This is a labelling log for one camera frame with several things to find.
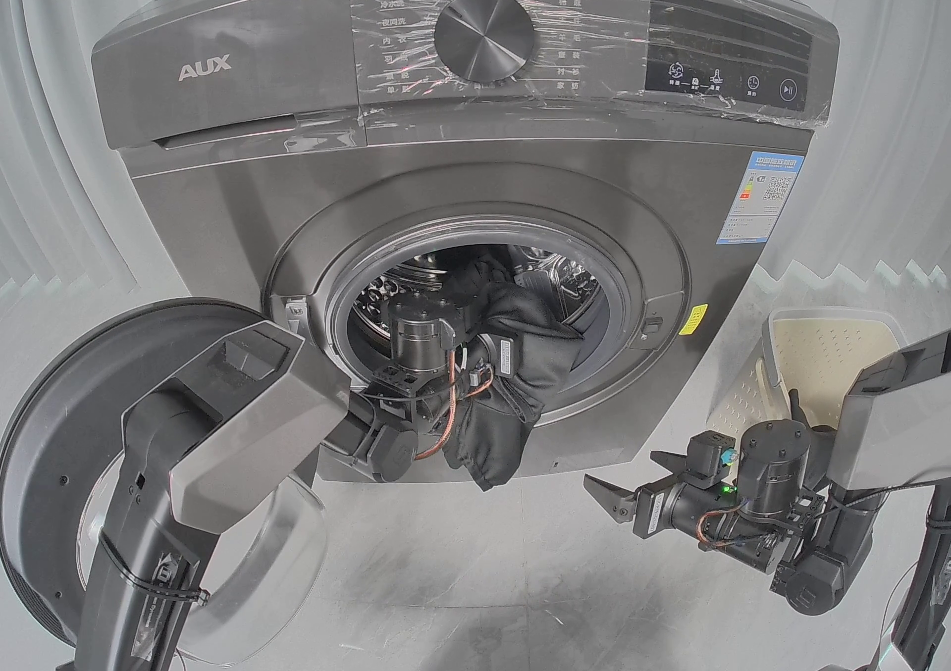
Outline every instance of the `control panel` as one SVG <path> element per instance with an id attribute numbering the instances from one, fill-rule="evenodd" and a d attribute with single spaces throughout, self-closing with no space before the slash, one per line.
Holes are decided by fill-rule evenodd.
<path id="1" fill-rule="evenodd" d="M 361 103 L 644 86 L 644 0 L 351 0 L 351 19 Z"/>
<path id="2" fill-rule="evenodd" d="M 646 90 L 802 111 L 812 36 L 708 0 L 650 0 Z"/>
<path id="3" fill-rule="evenodd" d="M 357 140 L 373 107 L 375 126 L 411 134 L 387 114 L 419 100 L 506 99 L 512 124 L 520 99 L 566 118 L 610 103 L 812 124 L 838 45 L 793 0 L 157 0 L 97 43 L 92 68 L 123 148 L 341 109 L 332 139 Z"/>
<path id="4" fill-rule="evenodd" d="M 463 80 L 507 80 L 531 56 L 534 27 L 518 0 L 453 0 L 435 20 L 435 52 Z"/>

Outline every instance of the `white plastic basket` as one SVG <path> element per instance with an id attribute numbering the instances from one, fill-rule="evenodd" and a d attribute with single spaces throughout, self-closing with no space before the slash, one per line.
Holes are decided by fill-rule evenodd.
<path id="1" fill-rule="evenodd" d="M 859 372 L 905 344 L 898 322 L 883 311 L 776 310 L 707 428 L 734 436 L 739 445 L 748 427 L 791 417 L 790 389 L 799 391 L 809 425 L 838 427 L 843 398 Z"/>

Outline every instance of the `yellow warning sticker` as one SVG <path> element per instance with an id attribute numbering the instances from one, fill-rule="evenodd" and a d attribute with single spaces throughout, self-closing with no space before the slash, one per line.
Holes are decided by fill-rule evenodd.
<path id="1" fill-rule="evenodd" d="M 707 313 L 708 306 L 708 304 L 701 304 L 699 307 L 694 307 L 690 310 L 690 317 L 687 318 L 683 328 L 680 329 L 681 335 L 690 335 L 700 326 L 704 314 Z"/>

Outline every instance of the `qr code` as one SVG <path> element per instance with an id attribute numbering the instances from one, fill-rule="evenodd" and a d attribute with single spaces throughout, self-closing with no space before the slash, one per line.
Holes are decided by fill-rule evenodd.
<path id="1" fill-rule="evenodd" d="M 763 201 L 765 202 L 780 202 L 790 191 L 792 187 L 792 176 L 791 175 L 774 175 L 769 179 L 769 184 L 767 185 L 767 191 L 763 194 Z"/>

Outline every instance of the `white backdrop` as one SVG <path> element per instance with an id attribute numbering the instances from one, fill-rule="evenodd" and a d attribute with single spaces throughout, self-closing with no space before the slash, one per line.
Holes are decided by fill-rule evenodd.
<path id="1" fill-rule="evenodd" d="M 79 334 L 185 293 L 106 148 L 89 68 L 95 41 L 148 1 L 0 0 L 0 426 Z M 839 68 L 829 125 L 762 265 L 773 277 L 791 262 L 810 276 L 836 271 L 857 287 L 876 268 L 930 275 L 929 298 L 946 303 L 951 0 L 802 1 L 838 27 Z M 9 627 L 49 646 L 10 599 L 4 582 Z"/>

